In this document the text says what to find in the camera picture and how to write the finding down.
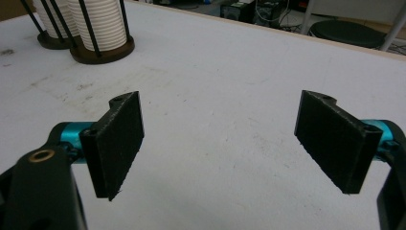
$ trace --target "white cylindrical container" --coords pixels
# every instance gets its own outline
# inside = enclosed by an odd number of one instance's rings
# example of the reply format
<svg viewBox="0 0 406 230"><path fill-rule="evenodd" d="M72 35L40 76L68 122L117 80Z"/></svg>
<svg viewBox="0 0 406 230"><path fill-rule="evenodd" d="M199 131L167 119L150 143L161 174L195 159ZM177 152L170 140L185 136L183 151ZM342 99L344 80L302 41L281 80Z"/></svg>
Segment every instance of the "white cylindrical container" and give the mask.
<svg viewBox="0 0 406 230"><path fill-rule="evenodd" d="M62 23L60 23L59 18L56 15L56 12L49 0L46 0L48 7L50 8L50 11L52 13L52 16L54 17L54 20L57 24L57 27L60 30L60 33L63 38L67 38L68 35L66 34L65 30L62 27ZM72 36L77 36L79 35L79 30L77 28L77 25L75 23L75 20L73 18L73 15L71 14L69 8L68 8L68 3L66 0L56 0L56 4L60 10L60 13L63 16L63 19L66 22L66 25L69 28L69 31L71 32ZM52 38L57 38L56 30L54 26L51 23L51 19L49 18L48 14L46 13L44 6L42 6L41 0L33 0L33 5L36 8L36 12L39 15L39 18L41 19L42 23L44 24L45 29L48 32L48 35Z"/></svg>
<svg viewBox="0 0 406 230"><path fill-rule="evenodd" d="M84 4L99 50L110 51L123 46L126 43L126 35L119 1L84 0ZM79 0L68 0L68 7L75 19L84 47L94 51Z"/></svg>

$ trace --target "cable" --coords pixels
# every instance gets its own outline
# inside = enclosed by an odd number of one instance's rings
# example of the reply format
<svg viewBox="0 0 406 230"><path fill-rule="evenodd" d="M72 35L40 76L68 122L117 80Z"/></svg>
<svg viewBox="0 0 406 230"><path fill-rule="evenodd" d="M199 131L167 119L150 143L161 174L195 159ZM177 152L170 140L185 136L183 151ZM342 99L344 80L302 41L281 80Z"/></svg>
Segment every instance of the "cable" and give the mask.
<svg viewBox="0 0 406 230"><path fill-rule="evenodd" d="M190 6L190 7L178 7L178 6L172 6L172 8L176 8L182 11L188 11L188 10L194 10L199 8L199 5L195 5L195 6Z"/></svg>
<svg viewBox="0 0 406 230"><path fill-rule="evenodd" d="M401 54L403 56L406 56L406 45L395 45L391 44L391 47L388 49L389 51L397 52L398 54Z"/></svg>
<svg viewBox="0 0 406 230"><path fill-rule="evenodd" d="M291 32L291 33L296 33L296 32L298 32L300 29L301 29L301 27L302 27L302 24L301 25L297 25L297 26L284 26L284 27L280 27L280 29L282 30L282 31L286 31L286 32Z"/></svg>
<svg viewBox="0 0 406 230"><path fill-rule="evenodd" d="M287 20L287 23L286 23L286 24L289 25L289 17L287 17L287 15L288 15L291 11L292 11L292 10L289 9L289 11L287 11L287 13L284 14L284 16L282 17L281 21L278 23L278 27L281 26L281 23L283 22L283 20L284 20L285 17L286 17L286 20Z"/></svg>
<svg viewBox="0 0 406 230"><path fill-rule="evenodd" d="M281 13L281 15L283 15L284 13L286 13L287 10L289 9L289 2L290 2L290 0L287 0L286 9L283 11L283 13ZM260 15L259 11L258 11L258 0L256 0L256 2L255 2L255 11L257 12L258 17L259 17L260 19L262 19L262 20L264 20L264 21L267 21L267 22L277 21L277 20L279 20L279 19L281 18L281 15L280 15L278 18L272 19L272 20L268 20L268 19L263 18L263 17Z"/></svg>

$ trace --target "black plastic mount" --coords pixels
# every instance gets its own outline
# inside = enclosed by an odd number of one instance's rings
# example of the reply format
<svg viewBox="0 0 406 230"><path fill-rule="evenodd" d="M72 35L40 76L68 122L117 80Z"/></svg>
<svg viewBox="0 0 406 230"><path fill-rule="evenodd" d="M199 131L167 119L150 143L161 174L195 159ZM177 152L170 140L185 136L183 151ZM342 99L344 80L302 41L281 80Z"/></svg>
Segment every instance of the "black plastic mount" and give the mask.
<svg viewBox="0 0 406 230"><path fill-rule="evenodd" d="M0 184L7 201L0 229L87 229L65 150L43 147L21 157Z"/></svg>
<svg viewBox="0 0 406 230"><path fill-rule="evenodd" d="M138 92L112 99L110 110L79 135L97 197L119 192L144 138Z"/></svg>
<svg viewBox="0 0 406 230"><path fill-rule="evenodd" d="M336 102L303 91L295 135L344 194L359 194L382 130L362 123Z"/></svg>
<svg viewBox="0 0 406 230"><path fill-rule="evenodd" d="M382 131L352 117L330 96L303 91L295 135L344 194L359 193ZM406 137L399 126L383 122L396 145L383 153L392 167L378 196L382 230L406 229Z"/></svg>
<svg viewBox="0 0 406 230"><path fill-rule="evenodd" d="M388 178L379 193L377 204L382 230L406 229L406 137L399 126L384 121L399 143Z"/></svg>

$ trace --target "spool holder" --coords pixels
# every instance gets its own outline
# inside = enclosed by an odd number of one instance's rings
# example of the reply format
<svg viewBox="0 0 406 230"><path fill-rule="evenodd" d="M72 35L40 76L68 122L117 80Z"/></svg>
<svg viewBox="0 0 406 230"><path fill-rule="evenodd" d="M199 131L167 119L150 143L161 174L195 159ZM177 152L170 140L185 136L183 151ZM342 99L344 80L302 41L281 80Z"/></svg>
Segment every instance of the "spool holder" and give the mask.
<svg viewBox="0 0 406 230"><path fill-rule="evenodd" d="M56 31L57 38L50 37L48 35L47 31L42 30L41 26L39 25L38 21L36 20L33 11L31 11L30 7L28 6L26 0L21 0L21 4L23 5L25 11L27 14L30 16L31 20L35 24L36 28L39 30L39 35L37 37L37 40L39 44L50 50L67 50L71 47L77 47L77 42L80 41L80 37L72 37L72 34L62 16L62 13L59 10L59 7L56 4L55 0L50 0L51 5L56 12L56 15L62 24L63 29L65 30L66 34L68 35L68 38L63 38L62 34L60 33L60 29L56 24L56 21L54 19L54 16L51 13L50 7L48 6L47 2L45 0L41 0L42 6L44 7L45 12L47 13L48 17L50 18L50 21Z"/></svg>
<svg viewBox="0 0 406 230"><path fill-rule="evenodd" d="M104 64L112 61L116 61L118 59L124 58L131 54L134 50L134 39L129 34L128 29L128 22L126 19L125 14L125 7L124 7L124 0L120 0L120 8L122 11L123 22L124 22L124 29L125 29L125 36L126 36L126 43L114 50L110 51L101 51L99 48L99 44L96 40L95 33L93 31L92 22L90 21L89 14L86 9L86 5L84 0L79 0L80 9L83 13L84 21L86 22L87 30L89 31L90 38L92 40L93 48L95 51L90 51L84 47L82 41L78 42L78 46L72 47L70 49L71 55L77 62L83 64Z"/></svg>

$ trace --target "metal rod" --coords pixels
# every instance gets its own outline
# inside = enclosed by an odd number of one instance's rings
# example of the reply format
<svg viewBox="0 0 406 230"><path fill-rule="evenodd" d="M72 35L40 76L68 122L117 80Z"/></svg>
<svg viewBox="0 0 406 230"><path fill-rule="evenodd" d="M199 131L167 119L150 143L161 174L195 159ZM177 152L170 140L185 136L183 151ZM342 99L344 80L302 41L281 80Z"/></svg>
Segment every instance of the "metal rod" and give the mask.
<svg viewBox="0 0 406 230"><path fill-rule="evenodd" d="M124 28L125 28L125 35L126 35L126 38L127 38L127 41L128 41L129 40L129 29L128 29L128 22L127 22L127 19L126 19L124 0L120 0L120 7L122 9L123 22L124 22Z"/></svg>
<svg viewBox="0 0 406 230"><path fill-rule="evenodd" d="M60 33L59 28L57 27L57 24L55 22L54 17L52 16L51 10L48 7L48 4L45 0L41 0L42 5L44 6L45 12L48 14L48 17L51 20L52 25L54 26L55 32L57 34L57 37L59 38L60 43L64 43L65 41L63 40L62 34Z"/></svg>
<svg viewBox="0 0 406 230"><path fill-rule="evenodd" d="M102 53L99 50L99 45L93 32L92 23L90 22L89 14L87 13L86 6L83 0L79 0L81 12L83 13L84 21L86 21L87 30L89 31L90 38L92 39L93 48L95 48L96 56L101 57Z"/></svg>
<svg viewBox="0 0 406 230"><path fill-rule="evenodd" d="M305 10L304 14L304 21L302 22L301 28L301 35L305 35L307 33L307 24L310 19L311 12L313 11L315 0L310 0L307 4L307 9Z"/></svg>
<svg viewBox="0 0 406 230"><path fill-rule="evenodd" d="M403 25L406 23L406 2L403 4L403 7L400 9L397 17L394 21L394 25L392 26L391 30L385 37L385 43L379 48L381 51L387 51L388 48L391 46L392 42L394 41L395 37L402 29Z"/></svg>
<svg viewBox="0 0 406 230"><path fill-rule="evenodd" d="M57 4L56 4L56 1L55 1L55 0L50 0L50 1L51 1L51 5L53 6L53 8L54 8L54 10L55 10L55 12L56 12L57 17L59 18L60 23L62 23L63 29L65 30L66 34L68 34L68 37L69 37L69 39L71 40L72 46L73 46L74 48L77 48L78 45L77 45L76 41L74 40L74 38L72 37L71 31L69 30L69 27L68 27L68 25L66 24L66 21L65 21L65 19L63 18L63 15L62 15L62 13L60 12L59 7L58 7Z"/></svg>
<svg viewBox="0 0 406 230"><path fill-rule="evenodd" d="M30 16L31 20L33 21L33 23L35 24L36 28L39 30L39 33L42 36L45 36L45 32L42 30L41 26L39 25L38 21L36 20L36 18L34 17L33 11L31 11L30 7L28 6L27 2L25 0L21 0L21 4L23 5L24 9L26 10L26 12L28 13L28 15Z"/></svg>

